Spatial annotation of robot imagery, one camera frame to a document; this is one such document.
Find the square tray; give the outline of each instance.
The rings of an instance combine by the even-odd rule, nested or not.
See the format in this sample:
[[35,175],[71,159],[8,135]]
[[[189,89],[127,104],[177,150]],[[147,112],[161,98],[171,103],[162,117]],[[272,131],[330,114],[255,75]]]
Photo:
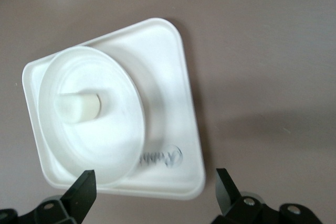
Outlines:
[[[117,186],[97,186],[97,191],[181,200],[198,196],[205,170],[177,29],[167,20],[151,18],[80,45],[105,52],[128,72],[145,112],[146,140],[137,169]],[[39,88],[54,56],[28,63],[22,79],[44,177],[52,186],[67,189],[76,178],[56,160],[38,122]]]

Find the white plastic object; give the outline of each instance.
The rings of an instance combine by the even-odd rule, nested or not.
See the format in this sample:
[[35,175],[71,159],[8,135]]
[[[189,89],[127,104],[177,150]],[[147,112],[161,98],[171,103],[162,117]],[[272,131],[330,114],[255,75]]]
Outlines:
[[[118,184],[98,184],[97,191],[180,200],[199,195],[205,170],[177,29],[164,19],[151,18],[81,45],[103,51],[128,73],[140,94],[146,122],[136,169]],[[76,177],[54,155],[38,120],[42,79],[55,55],[27,64],[23,87],[43,174],[52,186],[67,189]]]
[[[55,98],[74,93],[97,94],[101,99],[99,117],[65,123],[57,114],[59,110],[55,110]],[[83,102],[83,97],[77,95],[75,100]],[[79,114],[88,110],[80,108],[88,104],[77,105]],[[85,116],[73,119],[82,121]],[[115,184],[138,164],[145,138],[138,91],[125,70],[97,49],[77,46],[55,55],[41,82],[38,117],[53,155],[76,177],[86,169],[94,169],[98,185]]]
[[59,94],[55,96],[54,107],[65,123],[80,123],[97,117],[100,101],[97,94]]

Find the metal screw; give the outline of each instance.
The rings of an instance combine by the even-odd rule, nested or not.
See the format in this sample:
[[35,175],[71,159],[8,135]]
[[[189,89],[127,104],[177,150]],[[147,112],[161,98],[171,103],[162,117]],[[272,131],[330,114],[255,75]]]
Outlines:
[[244,203],[249,205],[249,206],[254,206],[256,204],[255,201],[251,198],[245,198]]
[[296,214],[296,215],[301,214],[300,209],[296,206],[293,206],[293,205],[288,206],[287,210],[290,211],[293,214]]
[[0,220],[6,219],[8,216],[8,213],[6,212],[0,212]]
[[48,203],[48,204],[46,204],[46,205],[43,207],[43,209],[44,209],[44,210],[48,210],[48,209],[53,208],[53,207],[54,207],[54,204],[53,204],[53,203]]

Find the tabletop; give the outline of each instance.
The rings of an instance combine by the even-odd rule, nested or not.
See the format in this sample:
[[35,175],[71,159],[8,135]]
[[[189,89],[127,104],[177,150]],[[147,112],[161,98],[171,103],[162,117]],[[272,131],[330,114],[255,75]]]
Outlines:
[[36,59],[142,20],[179,30],[206,168],[188,201],[98,194],[84,223],[211,223],[215,168],[336,219],[336,0],[0,0],[0,209],[51,195],[22,87]]

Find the round plastic lid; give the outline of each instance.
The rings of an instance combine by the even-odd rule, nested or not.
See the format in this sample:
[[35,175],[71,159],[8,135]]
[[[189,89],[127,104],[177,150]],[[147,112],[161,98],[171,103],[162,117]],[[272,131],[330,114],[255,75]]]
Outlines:
[[[64,122],[54,107],[62,94],[96,94],[98,116]],[[76,177],[94,169],[97,184],[117,183],[139,162],[145,138],[140,96],[126,71],[99,50],[77,46],[54,57],[40,86],[38,116],[50,150]]]

